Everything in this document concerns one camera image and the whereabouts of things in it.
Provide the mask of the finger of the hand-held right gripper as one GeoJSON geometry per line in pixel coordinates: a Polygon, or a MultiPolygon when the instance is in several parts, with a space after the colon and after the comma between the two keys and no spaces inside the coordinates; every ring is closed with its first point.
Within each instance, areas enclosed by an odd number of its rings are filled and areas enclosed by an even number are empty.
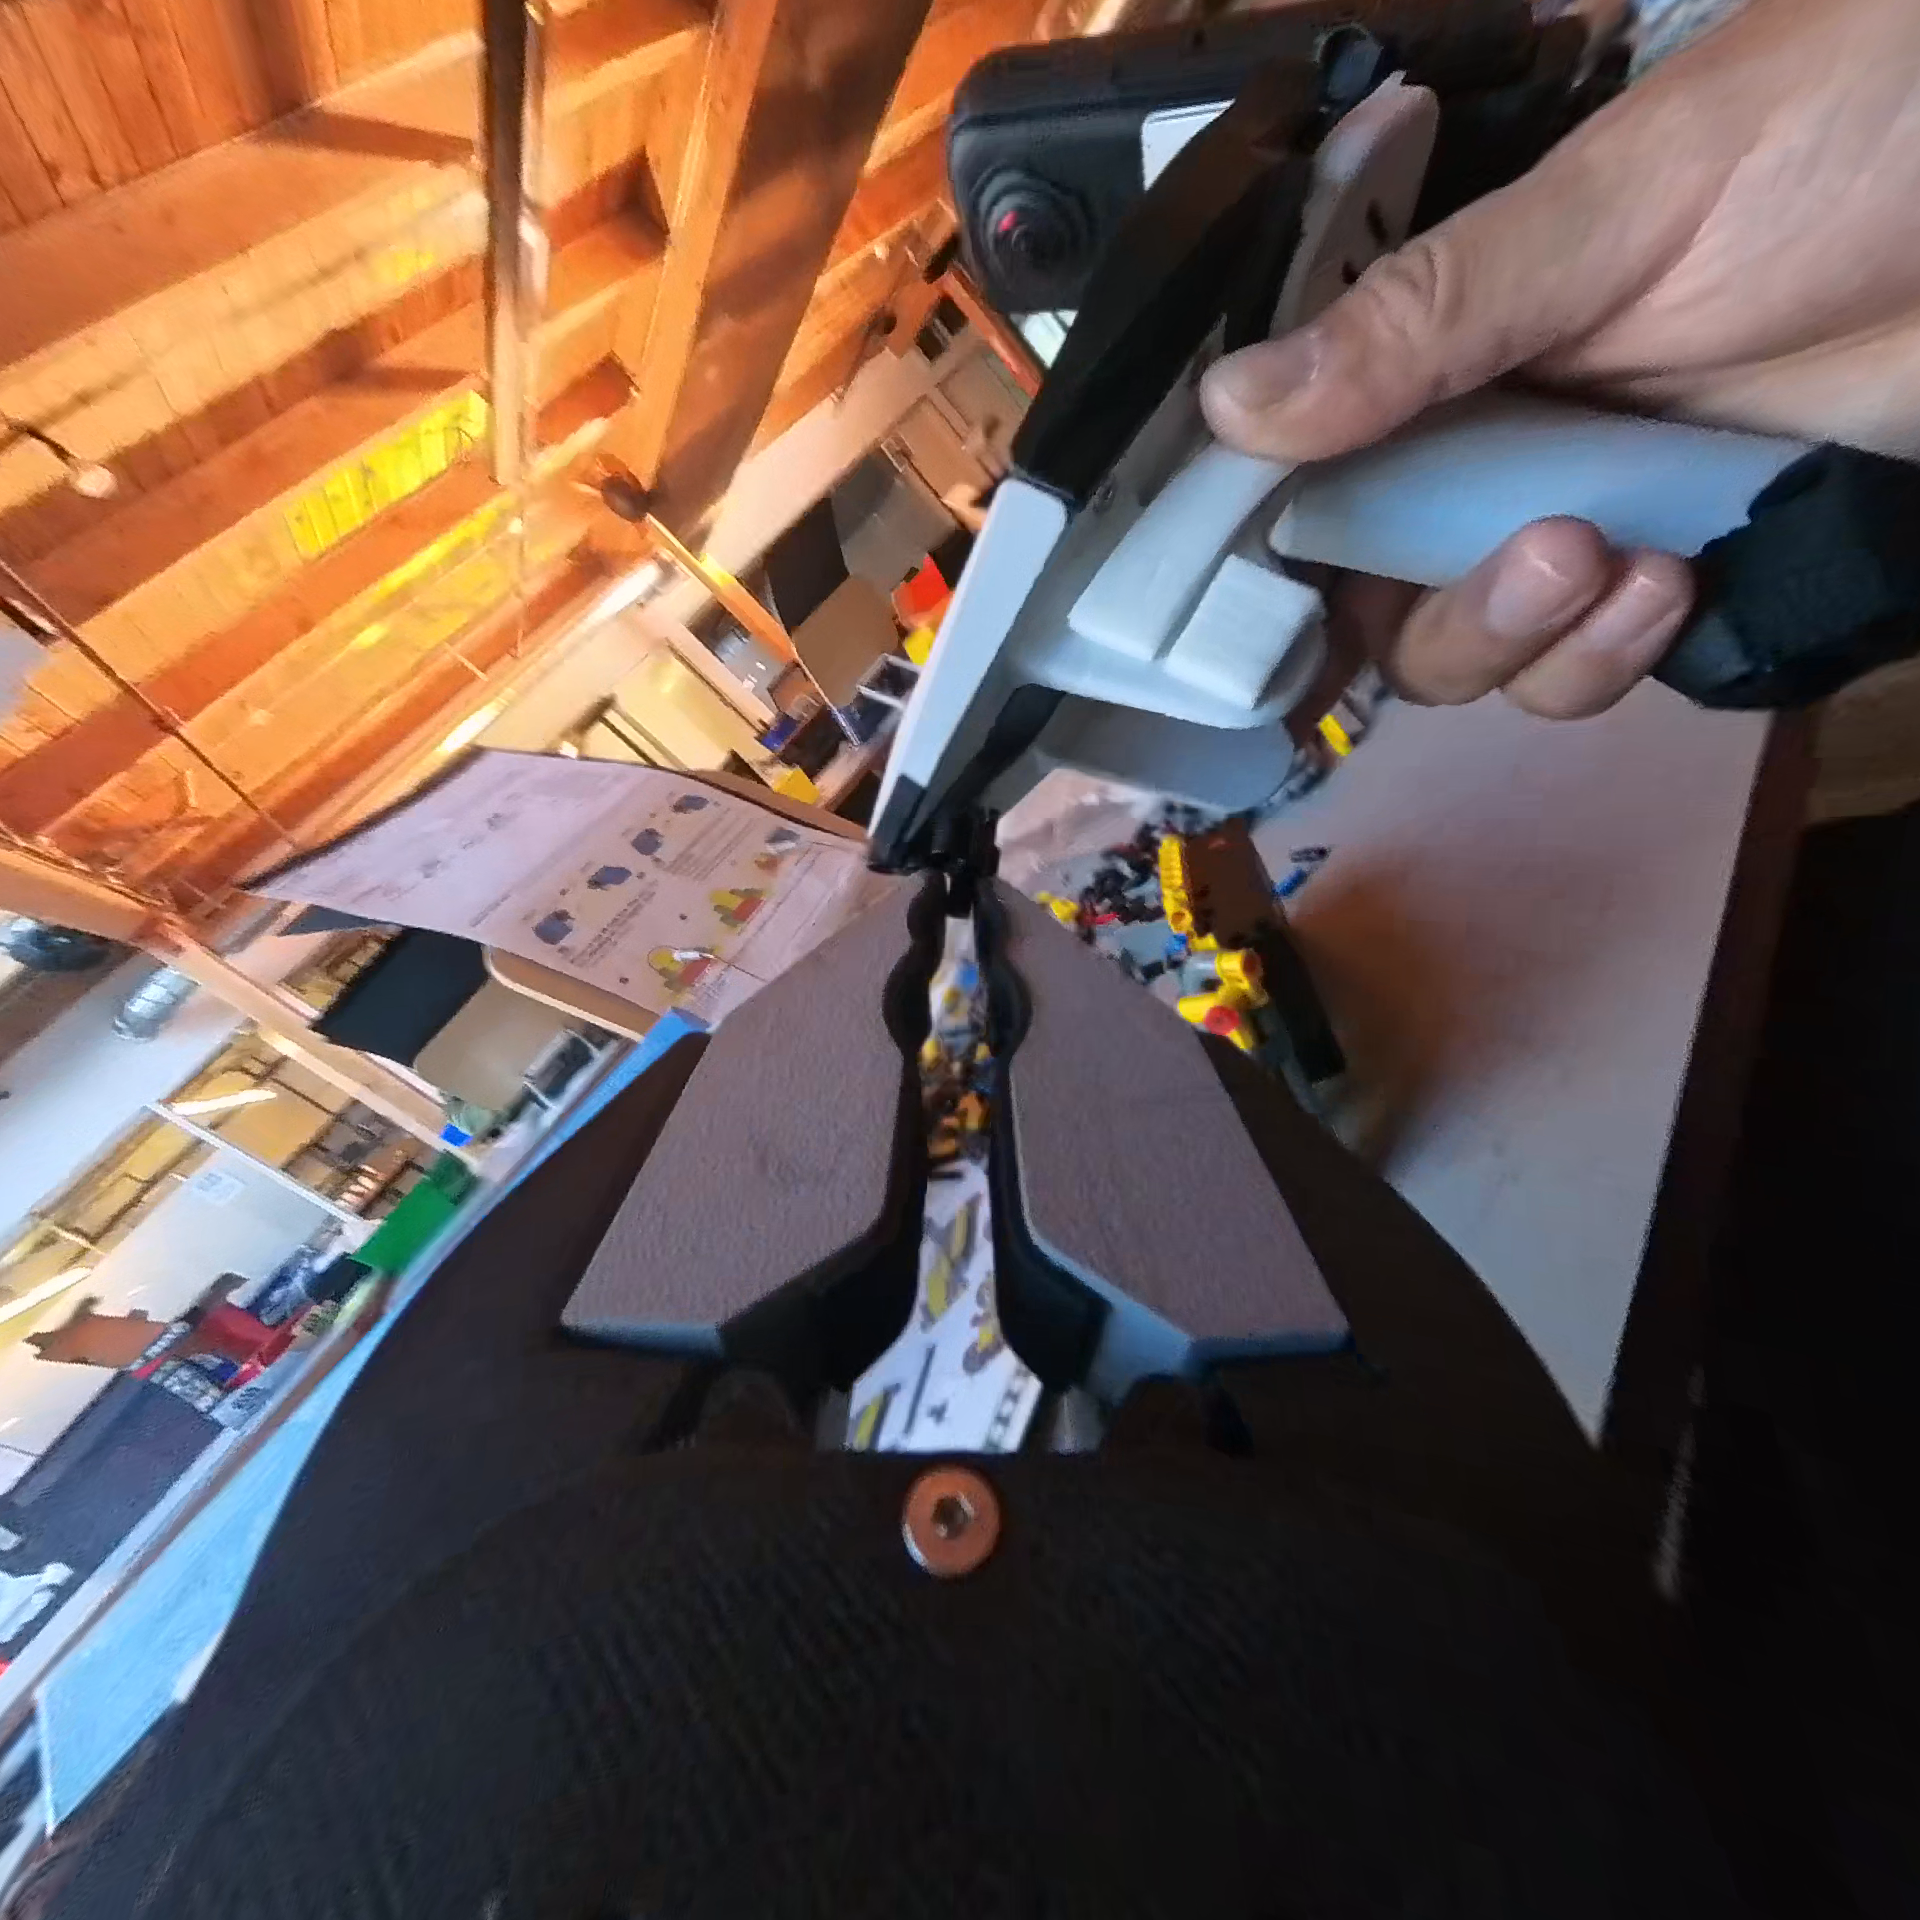
{"type": "Polygon", "coordinates": [[[1001,658],[1068,531],[1060,499],[1005,478],[973,539],[927,663],[907,698],[868,827],[877,874],[933,859],[934,825],[955,804],[1005,703],[1001,658]]]}

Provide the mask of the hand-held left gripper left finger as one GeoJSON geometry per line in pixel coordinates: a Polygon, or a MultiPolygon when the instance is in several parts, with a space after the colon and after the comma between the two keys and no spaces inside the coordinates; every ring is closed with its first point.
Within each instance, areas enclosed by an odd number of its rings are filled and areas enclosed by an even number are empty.
{"type": "Polygon", "coordinates": [[[880,898],[694,1050],[563,1313],[572,1337],[851,1387],[913,1302],[941,880],[880,898]]]}

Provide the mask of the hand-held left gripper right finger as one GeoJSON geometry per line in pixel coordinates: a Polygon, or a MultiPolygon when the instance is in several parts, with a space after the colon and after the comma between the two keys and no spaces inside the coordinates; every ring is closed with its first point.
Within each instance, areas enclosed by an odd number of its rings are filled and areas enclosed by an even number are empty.
{"type": "Polygon", "coordinates": [[[998,1323],[1056,1395],[1352,1343],[1203,1039],[1036,902],[988,880],[998,1323]]]}

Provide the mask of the yellow grey toy vehicle model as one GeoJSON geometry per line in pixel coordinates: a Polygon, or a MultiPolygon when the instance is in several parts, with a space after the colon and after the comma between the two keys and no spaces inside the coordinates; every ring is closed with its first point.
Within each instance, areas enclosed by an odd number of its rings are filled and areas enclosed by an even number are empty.
{"type": "Polygon", "coordinates": [[[1348,1057],[1249,825],[1196,808],[1148,816],[1037,892],[1083,947],[1203,1035],[1286,1079],[1300,1098],[1342,1081],[1348,1057]]]}

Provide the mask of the black connector piece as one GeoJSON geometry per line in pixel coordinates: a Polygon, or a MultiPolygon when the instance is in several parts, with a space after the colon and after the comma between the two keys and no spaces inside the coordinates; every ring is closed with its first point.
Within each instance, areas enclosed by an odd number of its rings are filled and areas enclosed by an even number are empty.
{"type": "Polygon", "coordinates": [[[924,823],[875,827],[873,866],[880,874],[933,875],[943,889],[943,918],[971,929],[983,889],[997,879],[998,812],[979,802],[941,808],[924,823]]]}

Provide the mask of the person's right hand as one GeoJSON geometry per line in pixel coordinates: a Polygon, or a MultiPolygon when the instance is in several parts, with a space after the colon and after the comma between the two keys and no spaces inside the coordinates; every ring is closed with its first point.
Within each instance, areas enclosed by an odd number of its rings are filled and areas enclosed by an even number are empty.
{"type": "Polygon", "coordinates": [[[1502,380],[1916,465],[1917,4],[1744,4],[1205,380],[1323,465],[1502,380]]]}

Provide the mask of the pile of small building parts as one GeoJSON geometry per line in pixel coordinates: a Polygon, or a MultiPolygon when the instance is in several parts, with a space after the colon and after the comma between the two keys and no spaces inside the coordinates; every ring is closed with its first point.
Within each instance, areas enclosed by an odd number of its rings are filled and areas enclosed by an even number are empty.
{"type": "MultiPolygon", "coordinates": [[[[1128,947],[1131,929],[1151,929],[1161,913],[1161,842],[1187,827],[1177,808],[1148,814],[1133,835],[1093,857],[1075,895],[1063,884],[1030,895],[1079,944],[1109,955],[1135,984],[1166,972],[1151,951],[1128,947]]],[[[927,1035],[919,1047],[920,1110],[927,1123],[933,1180],[952,1180],[963,1164],[990,1158],[997,1092],[990,991],[971,920],[949,920],[943,955],[927,988],[927,1035]]]]}

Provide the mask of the open instruction booklet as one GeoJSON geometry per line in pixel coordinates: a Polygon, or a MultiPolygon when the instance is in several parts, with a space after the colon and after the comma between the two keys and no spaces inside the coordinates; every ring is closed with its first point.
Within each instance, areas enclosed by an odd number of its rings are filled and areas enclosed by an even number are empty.
{"type": "Polygon", "coordinates": [[[1014,1454],[1040,1380],[997,1311],[992,1198],[979,1164],[927,1178],[916,1296],[889,1348],[855,1380],[847,1451],[1014,1454]]]}

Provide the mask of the green plastic bin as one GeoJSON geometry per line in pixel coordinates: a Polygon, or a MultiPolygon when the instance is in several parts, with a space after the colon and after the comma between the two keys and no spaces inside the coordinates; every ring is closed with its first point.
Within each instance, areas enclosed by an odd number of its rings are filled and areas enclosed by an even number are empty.
{"type": "Polygon", "coordinates": [[[439,1155],[352,1250],[352,1260],[369,1273],[395,1278],[443,1234],[475,1186],[475,1170],[467,1160],[439,1155]]]}

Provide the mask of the white printed sign board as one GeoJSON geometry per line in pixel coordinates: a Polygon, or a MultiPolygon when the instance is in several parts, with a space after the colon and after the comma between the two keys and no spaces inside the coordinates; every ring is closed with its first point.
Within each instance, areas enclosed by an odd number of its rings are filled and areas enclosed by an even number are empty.
{"type": "Polygon", "coordinates": [[[464,937],[648,1018],[717,1025],[907,898],[862,830],[760,785],[471,751],[408,799],[244,879],[251,897],[464,937]]]}

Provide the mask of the person's black clothed body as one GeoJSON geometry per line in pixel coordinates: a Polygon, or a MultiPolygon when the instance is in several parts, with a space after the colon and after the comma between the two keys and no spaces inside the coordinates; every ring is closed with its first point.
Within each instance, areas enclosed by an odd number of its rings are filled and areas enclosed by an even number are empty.
{"type": "Polygon", "coordinates": [[[1917,1913],[1916,802],[1765,740],[1601,1446],[1756,1915],[1917,1913]]]}

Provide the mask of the blue kit box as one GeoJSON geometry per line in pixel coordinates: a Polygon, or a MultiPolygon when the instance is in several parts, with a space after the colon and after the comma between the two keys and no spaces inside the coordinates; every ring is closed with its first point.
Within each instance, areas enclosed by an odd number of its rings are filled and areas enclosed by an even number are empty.
{"type": "Polygon", "coordinates": [[[152,1527],[123,1552],[101,1604],[60,1647],[16,1705],[25,1724],[4,1750],[4,1843],[51,1839],[105,1784],[133,1747],[201,1681],[244,1588],[316,1451],[325,1427],[366,1372],[376,1344],[455,1250],[542,1164],[668,1051],[701,1032],[668,1018],[612,1067],[501,1183],[486,1184],[433,1232],[400,1275],[320,1346],[302,1378],[240,1431],[152,1527]]]}

